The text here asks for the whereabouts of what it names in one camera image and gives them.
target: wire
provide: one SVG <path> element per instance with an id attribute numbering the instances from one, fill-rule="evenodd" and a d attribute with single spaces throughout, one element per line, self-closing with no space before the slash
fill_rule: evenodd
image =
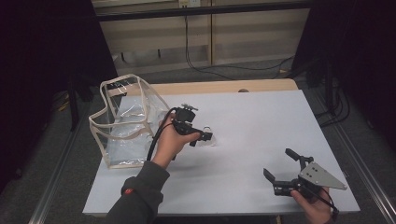
<path id="1" fill-rule="evenodd" d="M 226 76 L 224 76 L 222 74 L 219 74 L 219 73 L 202 71 L 201 69 L 198 69 L 198 68 L 194 67 L 194 65 L 192 65 L 191 60 L 190 60 L 190 53 L 189 53 L 189 21 L 187 20 L 187 16 L 184 17 L 184 22 L 186 23 L 186 61 L 187 61 L 187 64 L 189 65 L 189 67 L 194 69 L 194 70 L 196 70 L 196 71 L 198 71 L 198 72 L 209 73 L 209 74 L 213 74 L 213 75 L 216 75 L 216 76 L 219 76 L 219 77 L 224 77 L 224 78 L 229 79 L 229 80 L 235 80 L 233 78 L 226 77 Z"/>
<path id="2" fill-rule="evenodd" d="M 327 124 L 327 123 L 330 123 L 330 122 L 336 120 L 337 118 L 339 118 L 339 117 L 341 116 L 341 114 L 342 114 L 342 112 L 343 112 L 343 109 L 344 109 L 344 104 L 343 104 L 343 102 L 341 101 L 340 95 L 337 94 L 336 96 L 337 96 L 337 101 L 340 102 L 339 105 L 341 106 L 341 108 L 339 109 L 338 113 L 337 113 L 336 115 L 333 116 L 332 119 L 329 119 L 329 120 L 323 122 L 323 123 L 321 124 L 321 126 L 323 126 L 323 125 L 325 125 L 325 124 Z"/>
<path id="3" fill-rule="evenodd" d="M 190 68 L 192 68 L 192 69 L 194 69 L 194 70 L 196 70 L 198 72 L 213 74 L 213 75 L 216 75 L 216 76 L 219 76 L 219 77 L 224 77 L 224 78 L 227 78 L 227 79 L 230 79 L 230 80 L 235 80 L 235 79 L 233 79 L 231 77 L 226 77 L 226 76 L 224 76 L 222 74 L 219 74 L 219 73 L 209 72 L 209 71 L 204 71 L 204 70 L 211 69 L 211 68 L 236 68 L 236 69 L 246 69 L 246 70 L 252 70 L 252 71 L 265 71 L 265 70 L 270 70 L 270 69 L 278 67 L 278 72 L 277 72 L 276 76 L 272 77 L 272 79 L 274 79 L 274 78 L 276 78 L 276 77 L 278 77 L 280 75 L 279 70 L 280 70 L 280 67 L 282 66 L 282 64 L 287 62 L 288 60 L 294 58 L 294 55 L 293 55 L 293 56 L 283 60 L 281 63 L 279 63 L 277 65 L 270 66 L 270 67 L 265 67 L 265 68 L 249 68 L 249 67 L 242 67 L 242 66 L 235 66 L 235 65 L 212 65 L 212 66 L 197 68 L 191 63 L 191 59 L 190 59 L 190 51 L 189 51 L 189 21 L 188 21 L 187 16 L 184 17 L 184 22 L 186 24 L 186 61 L 187 61 L 187 64 L 189 65 Z"/>
<path id="4" fill-rule="evenodd" d="M 337 220 L 339 210 L 335 207 L 334 201 L 332 200 L 332 197 L 330 196 L 329 192 L 327 192 L 327 190 L 325 190 L 324 188 L 321 188 L 321 190 L 323 190 L 329 196 L 329 200 L 330 200 L 329 202 L 327 200 L 325 200 L 324 198 L 322 198 L 320 195 L 316 194 L 311 189 L 307 188 L 306 186 L 302 185 L 301 188 L 307 190 L 309 193 L 311 193 L 312 195 L 317 197 L 323 203 L 326 203 L 328 206 L 330 206 L 330 208 L 332 208 L 332 220 L 333 221 Z"/>
<path id="5" fill-rule="evenodd" d="M 332 112 L 332 111 L 337 110 L 337 109 L 338 109 L 338 106 L 342 103 L 342 102 L 341 102 L 341 97 L 339 96 L 339 93 L 338 93 L 338 92 L 340 91 L 340 86 L 334 87 L 334 88 L 337 88 L 337 93 L 336 93 L 336 96 L 337 96 L 336 100 L 337 100 L 337 101 L 335 102 L 335 105 L 332 107 L 332 109 L 328 109 L 328 110 L 326 110 L 326 111 L 324 111 L 324 112 L 315 114 L 315 117 L 316 117 L 317 119 L 321 118 L 322 116 L 324 116 L 324 115 L 326 115 L 326 114 L 328 114 L 328 113 L 330 113 L 330 112 Z"/>
<path id="6" fill-rule="evenodd" d="M 342 114 L 342 109 L 341 109 L 340 112 L 337 114 L 336 117 L 334 117 L 333 119 L 330 119 L 330 120 L 328 120 L 328 121 L 323 122 L 322 124 L 320 124 L 320 125 L 319 125 L 320 128 L 327 127 L 327 126 L 332 125 L 332 124 L 334 124 L 334 123 L 342 122 L 342 121 L 346 120 L 346 119 L 349 117 L 349 114 L 350 114 L 350 104 L 349 104 L 349 100 L 348 100 L 347 95 L 346 95 L 346 93 L 344 92 L 344 90 L 343 90 L 343 93 L 344 93 L 344 94 L 343 94 L 343 95 L 344 95 L 344 98 L 346 99 L 346 108 L 347 108 L 346 114 L 344 115 L 343 118 L 338 119 L 338 117 L 341 116 L 341 114 Z"/>
<path id="7" fill-rule="evenodd" d="M 169 124 L 165 125 L 164 127 L 163 127 L 163 125 L 165 124 L 165 121 L 168 119 L 169 115 L 170 115 L 174 110 L 176 110 L 175 107 L 173 107 L 172 109 L 170 109 L 170 110 L 166 113 L 165 117 L 163 117 L 163 122 L 162 122 L 161 125 L 158 127 L 157 132 L 155 133 L 154 137 L 152 138 L 152 142 L 151 142 L 151 145 L 150 145 L 149 150 L 148 150 L 147 161 L 151 161 L 151 156 L 152 156 L 152 153 L 154 152 L 155 145 L 157 144 L 157 141 L 158 141 L 158 139 L 160 138 L 160 135 L 161 135 L 161 133 L 163 132 L 163 129 L 166 128 Z"/>

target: gray sleeve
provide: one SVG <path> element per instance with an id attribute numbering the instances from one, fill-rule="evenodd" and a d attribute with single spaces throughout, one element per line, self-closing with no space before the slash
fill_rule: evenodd
<path id="1" fill-rule="evenodd" d="M 151 161 L 145 161 L 137 176 L 125 180 L 121 197 L 110 209 L 106 223 L 150 223 L 158 214 L 163 201 L 161 189 L 169 173 Z"/>

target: hand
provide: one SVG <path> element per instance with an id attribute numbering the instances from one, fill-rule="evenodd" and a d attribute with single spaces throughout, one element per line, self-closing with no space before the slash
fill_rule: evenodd
<path id="1" fill-rule="evenodd" d="M 188 135 L 180 135 L 176 132 L 175 127 L 172 125 L 172 119 L 175 114 L 169 115 L 167 120 L 163 120 L 163 132 L 158 140 L 157 153 L 155 154 L 152 162 L 157 163 L 163 169 L 168 167 L 171 160 L 177 153 L 183 149 L 186 143 L 197 140 L 200 137 L 199 133 L 192 133 Z"/>
<path id="2" fill-rule="evenodd" d="M 309 202 L 297 190 L 292 190 L 290 194 L 294 200 L 304 209 L 305 217 L 308 220 L 308 223 L 323 224 L 330 220 L 332 212 L 330 206 L 326 203 L 319 199 L 314 199 L 313 202 Z M 320 191 L 319 196 L 327 202 L 330 200 L 329 195 L 327 195 L 327 193 L 323 190 Z"/>

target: silver metal plate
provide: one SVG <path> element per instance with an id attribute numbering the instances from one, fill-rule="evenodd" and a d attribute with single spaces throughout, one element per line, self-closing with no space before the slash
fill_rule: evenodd
<path id="1" fill-rule="evenodd" d="M 299 177 L 322 187 L 333 189 L 347 189 L 347 185 L 343 184 L 316 162 L 309 163 L 299 174 Z"/>

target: clear plastic bag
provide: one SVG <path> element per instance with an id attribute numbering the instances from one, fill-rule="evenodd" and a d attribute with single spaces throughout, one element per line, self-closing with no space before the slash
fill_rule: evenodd
<path id="1" fill-rule="evenodd" d="M 142 166 L 169 106 L 135 75 L 104 81 L 100 90 L 105 108 L 89 116 L 89 122 L 107 167 Z"/>

